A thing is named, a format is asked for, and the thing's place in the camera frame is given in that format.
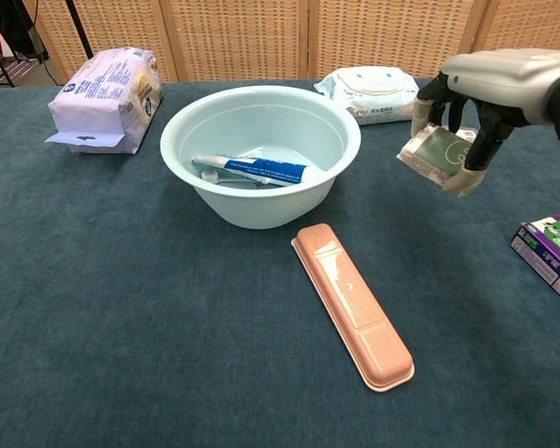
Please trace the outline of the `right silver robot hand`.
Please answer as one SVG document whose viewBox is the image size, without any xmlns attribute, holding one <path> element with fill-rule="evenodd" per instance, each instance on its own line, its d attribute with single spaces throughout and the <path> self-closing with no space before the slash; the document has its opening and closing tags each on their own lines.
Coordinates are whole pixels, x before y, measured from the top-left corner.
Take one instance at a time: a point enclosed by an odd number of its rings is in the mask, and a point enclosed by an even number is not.
<svg viewBox="0 0 560 448">
<path fill-rule="evenodd" d="M 560 49 L 478 50 L 448 58 L 416 95 L 411 134 L 443 123 L 456 133 L 467 101 L 475 104 L 480 129 L 462 167 L 441 187 L 460 196 L 482 183 L 514 129 L 551 124 L 560 140 Z"/>
</svg>

